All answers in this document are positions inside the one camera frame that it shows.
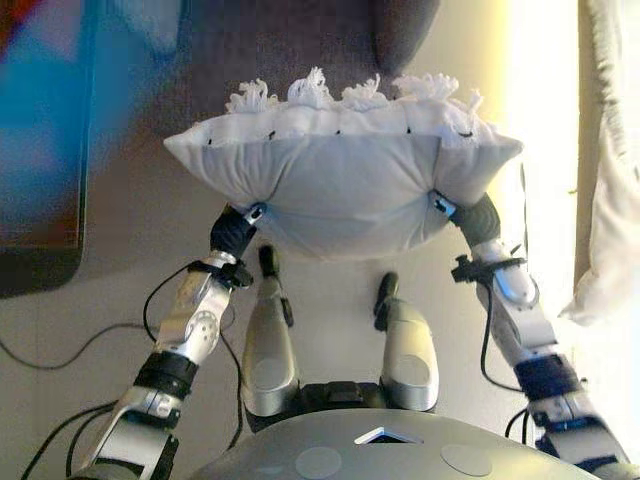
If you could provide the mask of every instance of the black cable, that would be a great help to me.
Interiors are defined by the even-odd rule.
[[[78,357],[80,357],[80,355],[82,355],[84,353],[84,351],[89,347],[89,345],[91,345],[93,342],[95,342],[100,336],[104,335],[107,332],[110,332],[111,330],[116,330],[118,328],[133,328],[133,329],[142,329],[142,325],[138,324],[138,323],[114,323],[113,325],[109,325],[106,328],[103,328],[102,330],[100,330],[99,332],[95,333],[91,338],[89,338],[89,340],[87,340],[85,342],[85,344],[80,348],[80,350],[78,350],[76,353],[74,353],[71,358],[69,358],[68,360],[58,364],[58,365],[38,365],[36,363],[32,363],[29,362],[28,360],[24,360],[22,358],[20,358],[18,355],[16,355],[15,353],[13,353],[9,347],[7,347],[7,345],[5,345],[5,343],[2,341],[2,339],[0,339],[0,348],[2,350],[4,350],[4,352],[9,355],[9,357],[11,357],[13,360],[15,360],[16,362],[18,362],[20,365],[28,367],[28,368],[33,368],[35,370],[60,370],[63,369],[69,365],[71,365],[73,362],[75,362]]]
[[[231,308],[232,308],[233,316],[235,318],[235,309],[233,309],[233,307]],[[236,427],[236,431],[233,434],[233,438],[231,439],[231,441],[229,442],[229,445],[226,448],[227,450],[231,450],[233,447],[236,446],[236,443],[238,443],[238,439],[240,438],[240,435],[242,434],[242,429],[244,427],[244,420],[242,415],[242,369],[240,367],[240,362],[238,361],[238,357],[236,356],[235,352],[231,348],[231,345],[229,345],[229,342],[225,338],[224,333],[222,333],[222,331],[220,332],[220,339],[222,340],[222,343],[224,343],[224,346],[227,347],[227,350],[229,350],[229,354],[231,355],[231,358],[233,358],[233,363],[235,363],[236,365],[236,373],[238,375],[238,387],[236,390],[238,426]]]
[[[522,418],[522,444],[527,444],[527,425],[529,424],[529,410],[524,413]]]
[[[67,425],[69,425],[70,423],[74,422],[75,420],[77,420],[79,418],[82,418],[85,415],[88,415],[90,413],[97,412],[99,410],[104,410],[105,408],[113,408],[116,405],[116,403],[117,403],[117,401],[113,401],[113,402],[109,402],[109,403],[104,403],[102,405],[98,405],[97,407],[92,407],[92,408],[88,408],[86,410],[83,410],[82,412],[76,413],[75,415],[72,415],[71,417],[67,418],[64,422],[62,422],[60,425],[58,425],[56,428],[54,428],[51,431],[51,433],[49,434],[49,436],[42,443],[42,445],[40,446],[40,448],[38,449],[36,454],[33,456],[33,458],[31,459],[31,462],[29,462],[29,465],[27,465],[27,468],[25,469],[25,471],[22,474],[22,477],[20,477],[20,479],[21,480],[27,480],[29,478],[29,475],[31,474],[31,471],[33,470],[33,468],[36,466],[36,464],[40,460],[40,457],[42,457],[42,454],[44,454],[45,450],[49,447],[49,444],[58,435],[58,433],[60,433],[60,431],[62,431],[62,429],[64,429]]]
[[[489,346],[489,335],[491,333],[491,321],[493,320],[493,292],[491,291],[491,287],[485,282],[478,282],[487,290],[488,306],[487,306],[487,323],[484,328],[484,338],[482,339],[482,353],[480,354],[480,371],[482,372],[482,376],[492,385],[496,387],[502,388],[504,390],[508,390],[510,392],[523,393],[522,390],[516,387],[510,387],[509,385],[505,385],[504,383],[500,383],[489,376],[487,373],[486,360],[487,360],[487,347]]]
[[[151,340],[153,340],[154,342],[156,341],[156,337],[153,335],[153,333],[151,333],[151,328],[149,327],[149,319],[147,318],[147,310],[149,309],[149,303],[151,302],[151,299],[154,297],[154,295],[156,293],[158,293],[158,290],[160,290],[162,287],[164,287],[168,282],[170,282],[171,280],[173,280],[175,277],[177,277],[180,273],[182,273],[184,270],[186,270],[187,268],[189,268],[189,266],[191,265],[191,263],[193,262],[189,262],[188,264],[186,264],[184,267],[180,268],[180,270],[178,270],[177,272],[173,273],[171,276],[165,278],[162,283],[160,283],[160,285],[158,285],[156,288],[153,289],[153,292],[151,292],[149,294],[149,296],[147,297],[146,302],[144,302],[144,308],[142,309],[142,324],[144,326],[145,331],[147,332],[147,335],[149,336],[149,338]]]
[[[73,453],[76,449],[76,445],[78,443],[78,440],[80,439],[80,435],[82,435],[82,432],[84,432],[84,430],[89,426],[89,424],[91,422],[93,422],[96,418],[105,415],[109,412],[113,411],[113,407],[105,407],[102,410],[99,410],[98,412],[94,413],[93,415],[91,415],[89,418],[87,418],[82,425],[80,425],[78,427],[78,430],[76,430],[75,435],[73,436],[73,438],[71,439],[71,443],[69,444],[69,449],[67,450],[67,464],[66,464],[66,476],[70,477],[71,476],[71,467],[73,465]]]
[[[507,428],[504,431],[504,436],[506,438],[509,438],[511,436],[511,429],[513,428],[513,425],[516,423],[516,421],[524,414],[527,413],[527,409],[523,408],[522,410],[520,410],[518,413],[516,413],[511,420],[509,420],[509,423],[507,424]]]
[[[222,332],[226,332],[236,323],[236,308],[229,304],[228,309],[231,310],[231,321],[227,325],[223,325],[222,322],[220,322],[220,331]]]
[[[524,162],[520,162],[520,186],[522,187],[522,195],[524,202],[522,205],[524,216],[524,251],[527,258],[529,258],[529,222],[527,221],[528,209],[527,209],[527,175],[524,168]]]

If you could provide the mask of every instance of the white curtain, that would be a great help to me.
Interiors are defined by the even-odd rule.
[[[640,2],[589,0],[588,8],[602,102],[590,269],[563,312],[582,325],[606,320],[640,301],[640,48],[633,38],[640,28]],[[625,58],[636,61],[625,64]]]

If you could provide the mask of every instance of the white fabric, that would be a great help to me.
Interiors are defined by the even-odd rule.
[[[156,52],[175,52],[182,0],[113,0],[113,4]]]
[[[590,0],[594,50],[602,88],[600,152],[593,196],[590,270],[563,315],[588,325],[634,299],[640,278],[639,159],[629,155],[621,108],[623,65],[618,0]]]
[[[267,203],[260,228],[281,248],[322,259],[402,252],[447,222],[432,190],[472,205],[522,145],[478,118],[477,92],[469,105],[448,100],[455,79],[402,77],[396,101],[378,83],[338,102],[314,68],[278,103],[258,79],[241,85],[229,114],[165,145],[235,207]]]

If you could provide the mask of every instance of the white cushion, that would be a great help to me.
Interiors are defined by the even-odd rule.
[[[230,113],[165,145],[234,207],[266,203],[260,228],[280,248],[323,259],[402,252],[447,222],[430,192],[474,204],[522,145],[478,118],[477,93],[468,106],[448,100],[455,79],[401,77],[395,101],[378,82],[337,102],[313,69],[283,103],[260,80],[242,84]]]

